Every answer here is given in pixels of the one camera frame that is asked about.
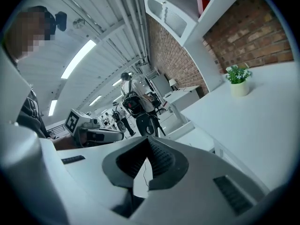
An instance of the person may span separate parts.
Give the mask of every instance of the person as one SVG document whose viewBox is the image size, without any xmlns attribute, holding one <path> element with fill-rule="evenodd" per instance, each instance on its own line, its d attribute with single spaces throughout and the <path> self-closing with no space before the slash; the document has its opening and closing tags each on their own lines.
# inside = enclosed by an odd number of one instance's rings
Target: person
<svg viewBox="0 0 300 225">
<path fill-rule="evenodd" d="M 113 128 L 116 129 L 116 126 L 114 124 L 114 119 L 112 118 L 112 116 L 110 114 L 108 114 L 107 112 L 105 113 L 106 115 L 106 120 L 108 122 L 108 124 L 112 124 Z"/>
<path fill-rule="evenodd" d="M 39 45 L 42 45 L 43 41 L 51 40 L 55 34 L 56 26 L 62 31 L 66 29 L 67 15 L 63 12 L 59 13 L 64 14 L 62 16 L 65 19 L 62 17 L 58 19 L 59 16 L 57 16 L 55 20 L 53 15 L 43 6 L 30 7 L 19 12 L 4 34 L 0 50 L 1 57 L 8 57 L 7 63 L 12 63 L 18 70 L 18 61 L 29 56 Z M 55 140 L 50 138 L 41 118 L 37 96 L 32 88 L 24 101 L 17 122 L 19 125 L 36 132 L 39 138 L 49 138 L 56 150 L 77 148 L 71 135 Z M 84 133 L 81 135 L 82 144 L 86 143 L 86 140 L 86 133 Z"/>
<path fill-rule="evenodd" d="M 48 132 L 49 136 L 52 138 L 52 139 L 58 139 L 59 137 L 58 136 L 55 136 L 54 133 L 52 131 Z"/>
<path fill-rule="evenodd" d="M 129 75 L 129 73 L 122 73 L 121 80 L 123 82 L 121 88 L 122 94 L 126 95 L 127 93 L 129 93 L 129 81 L 131 81 L 131 91 L 136 92 L 137 95 L 141 98 L 140 103 L 145 112 L 153 115 L 152 119 L 154 122 L 154 126 L 156 128 L 160 128 L 162 133 L 165 135 L 163 129 L 159 124 L 155 108 L 151 103 L 153 98 L 146 94 L 146 89 L 137 80 L 131 80 L 131 76 Z"/>
<path fill-rule="evenodd" d="M 104 125 L 107 126 L 107 120 L 103 117 L 103 115 L 101 116 L 101 120 L 103 121 Z"/>
<path fill-rule="evenodd" d="M 134 132 L 131 129 L 131 127 L 130 127 L 128 121 L 127 121 L 125 110 L 122 107 L 119 107 L 119 104 L 117 102 L 113 102 L 112 105 L 113 105 L 112 112 L 117 112 L 119 114 L 121 122 L 127 128 L 130 136 L 133 136 L 134 134 L 136 134 L 136 132 Z"/>
</svg>

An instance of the fluorescent light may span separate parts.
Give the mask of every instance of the fluorescent light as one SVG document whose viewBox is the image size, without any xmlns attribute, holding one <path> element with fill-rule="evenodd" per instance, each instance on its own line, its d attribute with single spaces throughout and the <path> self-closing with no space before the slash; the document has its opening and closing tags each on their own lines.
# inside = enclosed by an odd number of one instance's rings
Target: fluorescent light
<svg viewBox="0 0 300 225">
<path fill-rule="evenodd" d="M 92 102 L 90 103 L 89 106 L 92 106 L 95 102 L 97 102 L 98 99 L 101 98 L 101 96 L 102 96 L 102 95 L 99 95 L 94 101 L 92 101 Z"/>
<path fill-rule="evenodd" d="M 118 81 L 116 81 L 114 84 L 113 84 L 113 86 L 115 86 L 115 85 L 117 85 L 119 82 L 121 82 L 122 81 L 122 79 L 119 79 Z"/>
<path fill-rule="evenodd" d="M 121 95 L 122 96 L 122 95 Z M 114 101 L 117 101 L 121 96 L 118 96 Z"/>
<path fill-rule="evenodd" d="M 84 58 L 84 56 L 94 47 L 96 44 L 90 40 L 88 41 L 82 49 L 79 50 L 79 52 L 75 55 L 75 57 L 72 59 L 72 61 L 67 66 L 66 70 L 62 74 L 61 78 L 67 79 L 71 72 L 74 70 L 74 68 L 77 66 L 77 64 L 81 61 L 81 59 Z"/>
<path fill-rule="evenodd" d="M 56 103 L 57 103 L 57 100 L 52 100 L 51 101 L 51 105 L 50 105 L 48 116 L 52 116 L 53 115 Z"/>
</svg>

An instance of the potted plant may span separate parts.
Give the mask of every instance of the potted plant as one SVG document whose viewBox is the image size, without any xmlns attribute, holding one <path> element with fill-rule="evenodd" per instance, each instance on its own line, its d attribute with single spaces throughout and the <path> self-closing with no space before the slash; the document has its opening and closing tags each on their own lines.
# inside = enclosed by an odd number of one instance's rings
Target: potted plant
<svg viewBox="0 0 300 225">
<path fill-rule="evenodd" d="M 231 94 L 234 97 L 242 97 L 249 93 L 249 87 L 246 79 L 250 76 L 250 72 L 246 68 L 239 68 L 237 65 L 227 67 L 227 80 L 231 83 Z"/>
</svg>

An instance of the railing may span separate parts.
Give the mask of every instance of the railing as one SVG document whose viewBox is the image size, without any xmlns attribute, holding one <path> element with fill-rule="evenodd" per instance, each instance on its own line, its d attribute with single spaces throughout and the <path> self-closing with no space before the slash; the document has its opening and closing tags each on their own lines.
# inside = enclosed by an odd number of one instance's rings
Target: railing
<svg viewBox="0 0 300 225">
<path fill-rule="evenodd" d="M 57 136 L 57 134 L 61 133 L 62 131 L 65 131 L 66 127 L 65 124 L 61 124 L 59 126 L 53 127 L 49 130 L 47 130 L 47 132 L 52 132 L 55 136 Z"/>
</svg>

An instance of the lamp shade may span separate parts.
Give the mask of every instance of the lamp shade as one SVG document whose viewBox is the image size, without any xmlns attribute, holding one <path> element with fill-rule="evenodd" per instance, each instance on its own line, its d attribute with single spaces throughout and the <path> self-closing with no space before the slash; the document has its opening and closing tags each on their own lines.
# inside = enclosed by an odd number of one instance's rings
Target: lamp shade
<svg viewBox="0 0 300 225">
<path fill-rule="evenodd" d="M 170 86 L 175 85 L 176 84 L 175 79 L 172 78 L 171 80 L 169 80 L 169 84 L 170 84 Z"/>
</svg>

